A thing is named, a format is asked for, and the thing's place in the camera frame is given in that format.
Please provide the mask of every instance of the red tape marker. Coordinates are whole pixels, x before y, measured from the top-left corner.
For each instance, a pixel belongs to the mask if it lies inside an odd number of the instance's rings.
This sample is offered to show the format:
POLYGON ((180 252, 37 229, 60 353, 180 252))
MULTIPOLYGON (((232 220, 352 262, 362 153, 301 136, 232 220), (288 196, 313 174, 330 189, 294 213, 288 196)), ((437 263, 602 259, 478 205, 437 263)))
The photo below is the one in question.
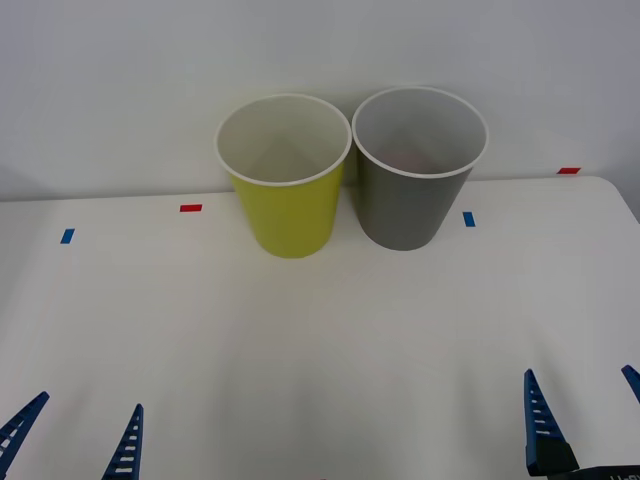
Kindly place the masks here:
POLYGON ((580 171, 580 167, 562 167, 558 170, 558 175, 575 175, 580 171))
POLYGON ((197 203, 193 205, 180 205, 181 212, 200 212, 202 211, 202 204, 197 203))

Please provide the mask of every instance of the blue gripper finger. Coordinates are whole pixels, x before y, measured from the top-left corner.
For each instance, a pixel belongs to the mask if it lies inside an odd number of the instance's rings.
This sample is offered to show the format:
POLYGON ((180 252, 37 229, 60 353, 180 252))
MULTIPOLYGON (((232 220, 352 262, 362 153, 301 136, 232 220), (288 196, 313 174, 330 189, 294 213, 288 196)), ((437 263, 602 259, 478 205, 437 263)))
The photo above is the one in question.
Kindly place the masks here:
POLYGON ((138 404, 102 480, 138 480, 142 457, 143 417, 144 409, 138 404))
POLYGON ((631 390, 635 394, 636 398, 640 402, 640 373, 636 372, 631 365, 627 365, 622 369, 627 382, 631 386, 631 390))
POLYGON ((6 477, 11 462, 47 400, 49 394, 42 392, 0 428, 0 478, 6 477))
POLYGON ((571 445, 564 439, 532 370, 527 370, 524 374, 524 416, 529 475, 548 476, 580 468, 571 445))

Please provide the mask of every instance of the paper cup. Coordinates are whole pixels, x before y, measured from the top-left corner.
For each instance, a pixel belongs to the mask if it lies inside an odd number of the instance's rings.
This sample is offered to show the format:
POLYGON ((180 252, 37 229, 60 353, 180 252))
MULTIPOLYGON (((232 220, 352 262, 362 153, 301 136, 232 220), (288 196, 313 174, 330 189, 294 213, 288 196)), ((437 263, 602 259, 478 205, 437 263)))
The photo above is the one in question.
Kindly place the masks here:
POLYGON ((222 123, 218 158, 266 251, 305 257, 329 240, 351 138, 336 107, 298 94, 249 103, 222 123))
POLYGON ((365 233, 392 250, 426 245, 486 150, 482 115, 442 90, 393 88, 365 100, 352 127, 365 233))

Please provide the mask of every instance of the white table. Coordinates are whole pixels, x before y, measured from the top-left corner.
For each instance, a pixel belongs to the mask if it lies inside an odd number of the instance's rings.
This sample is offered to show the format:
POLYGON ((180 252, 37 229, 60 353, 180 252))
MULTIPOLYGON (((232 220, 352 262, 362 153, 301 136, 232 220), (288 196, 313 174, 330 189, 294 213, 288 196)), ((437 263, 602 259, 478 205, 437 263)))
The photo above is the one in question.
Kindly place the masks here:
POLYGON ((8 479, 101 478, 137 402, 147 480, 525 479, 529 367, 582 467, 638 463, 639 246, 589 177, 467 183, 414 252, 344 192, 303 260, 231 193, 0 204, 0 421, 51 394, 8 479))

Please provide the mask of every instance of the tape marker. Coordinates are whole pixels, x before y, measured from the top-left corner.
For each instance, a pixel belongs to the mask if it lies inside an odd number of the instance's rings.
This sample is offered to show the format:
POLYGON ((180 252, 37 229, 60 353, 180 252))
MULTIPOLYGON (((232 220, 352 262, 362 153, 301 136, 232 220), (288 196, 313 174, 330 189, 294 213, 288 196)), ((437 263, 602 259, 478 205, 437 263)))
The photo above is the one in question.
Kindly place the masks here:
POLYGON ((202 204, 196 203, 193 205, 180 205, 181 212, 200 212, 202 211, 202 204))
POLYGON ((558 175, 575 175, 581 170, 581 167, 562 167, 558 170, 558 175))
POLYGON ((60 240, 60 243, 63 245, 67 245, 69 243, 71 243, 71 239, 73 238, 73 233, 76 231, 75 228, 67 228, 64 231, 64 234, 62 234, 62 240, 60 240))
POLYGON ((473 213, 471 212, 462 212, 462 216, 464 217, 464 224, 467 227, 475 227, 476 221, 473 219, 473 213))

